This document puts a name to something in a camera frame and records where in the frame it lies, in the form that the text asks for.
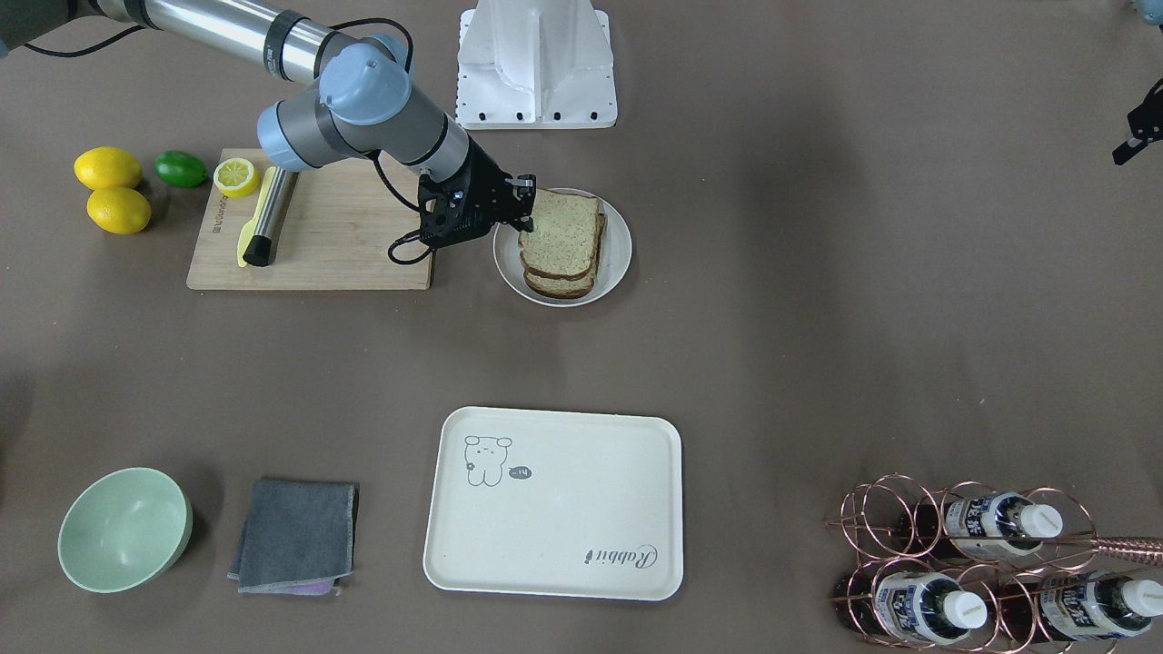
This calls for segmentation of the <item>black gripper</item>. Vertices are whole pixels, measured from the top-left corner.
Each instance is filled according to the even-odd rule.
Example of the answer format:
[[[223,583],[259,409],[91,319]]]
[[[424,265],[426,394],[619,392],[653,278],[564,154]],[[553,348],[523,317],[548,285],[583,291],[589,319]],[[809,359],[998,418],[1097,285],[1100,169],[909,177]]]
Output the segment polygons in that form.
[[[419,175],[420,241],[433,249],[481,239],[495,223],[507,223],[516,232],[534,232],[531,215],[519,215],[519,202],[536,197],[536,175],[512,177],[500,169],[480,145],[469,145],[461,170],[434,182]]]

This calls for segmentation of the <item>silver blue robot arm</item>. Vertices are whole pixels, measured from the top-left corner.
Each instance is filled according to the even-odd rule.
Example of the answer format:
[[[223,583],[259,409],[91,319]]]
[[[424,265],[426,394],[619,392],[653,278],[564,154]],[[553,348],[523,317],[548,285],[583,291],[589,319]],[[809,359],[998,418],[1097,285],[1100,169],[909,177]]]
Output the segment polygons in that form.
[[[418,175],[420,226],[404,242],[437,250],[495,223],[534,229],[536,179],[509,175],[413,83],[408,40],[356,38],[262,1],[5,1],[3,54],[74,17],[181,35],[304,84],[262,112],[257,136],[291,173],[381,154]]]

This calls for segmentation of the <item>second robot arm gripper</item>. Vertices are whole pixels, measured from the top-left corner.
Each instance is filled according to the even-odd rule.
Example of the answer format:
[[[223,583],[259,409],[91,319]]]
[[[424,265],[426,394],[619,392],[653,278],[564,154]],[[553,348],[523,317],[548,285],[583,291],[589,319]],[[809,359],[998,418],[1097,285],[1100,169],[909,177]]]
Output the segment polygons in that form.
[[[1162,79],[1146,92],[1146,99],[1127,114],[1128,134],[1112,152],[1115,165],[1123,165],[1147,145],[1162,138]]]

